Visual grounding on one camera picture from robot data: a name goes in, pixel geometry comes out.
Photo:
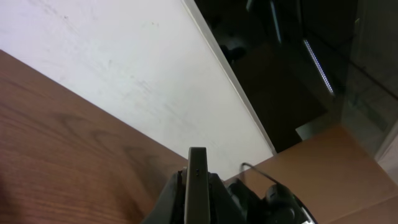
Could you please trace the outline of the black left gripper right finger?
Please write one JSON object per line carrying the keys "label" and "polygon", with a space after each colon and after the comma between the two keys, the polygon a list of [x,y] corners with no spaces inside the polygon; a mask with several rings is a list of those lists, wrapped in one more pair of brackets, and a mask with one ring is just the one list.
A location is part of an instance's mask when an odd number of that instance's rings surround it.
{"label": "black left gripper right finger", "polygon": [[245,224],[238,206],[233,201],[218,174],[209,173],[211,224]]}

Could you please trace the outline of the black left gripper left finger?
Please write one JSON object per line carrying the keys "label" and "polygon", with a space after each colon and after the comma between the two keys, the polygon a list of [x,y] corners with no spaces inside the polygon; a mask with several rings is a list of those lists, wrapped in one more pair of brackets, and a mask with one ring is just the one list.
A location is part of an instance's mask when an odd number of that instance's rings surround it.
{"label": "black left gripper left finger", "polygon": [[152,211],[141,224],[184,224],[185,186],[182,171],[174,173],[161,191]]}

